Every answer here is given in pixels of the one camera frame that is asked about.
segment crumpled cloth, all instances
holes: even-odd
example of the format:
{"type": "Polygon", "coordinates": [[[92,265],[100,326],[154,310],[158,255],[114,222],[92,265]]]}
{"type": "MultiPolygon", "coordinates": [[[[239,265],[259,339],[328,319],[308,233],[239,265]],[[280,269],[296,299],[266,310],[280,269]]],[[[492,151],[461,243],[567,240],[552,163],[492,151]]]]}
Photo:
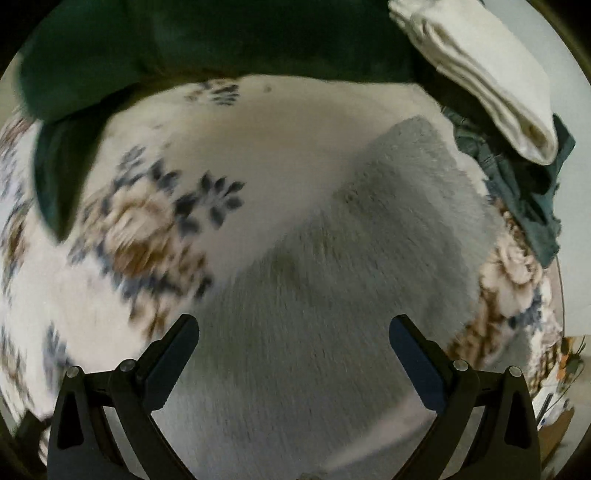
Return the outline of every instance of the crumpled cloth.
{"type": "Polygon", "coordinates": [[[443,114],[454,125],[456,144],[470,155],[488,177],[490,195],[503,201],[527,237],[527,243],[544,268],[550,266],[560,246],[560,220],[554,216],[554,195],[558,174],[573,151],[575,140],[562,120],[553,116],[558,138],[558,153],[550,165],[535,165],[524,160],[496,131],[445,106],[443,114]]]}

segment fabric fold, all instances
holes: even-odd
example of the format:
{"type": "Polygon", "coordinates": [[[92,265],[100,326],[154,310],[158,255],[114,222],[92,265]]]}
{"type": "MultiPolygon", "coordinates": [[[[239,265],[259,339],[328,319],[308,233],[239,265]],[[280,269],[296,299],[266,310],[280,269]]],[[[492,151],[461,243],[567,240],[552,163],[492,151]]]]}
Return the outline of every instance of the fabric fold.
{"type": "Polygon", "coordinates": [[[549,165],[558,142],[550,82],[478,0],[390,0],[392,19],[437,70],[475,95],[524,158],[549,165]]]}

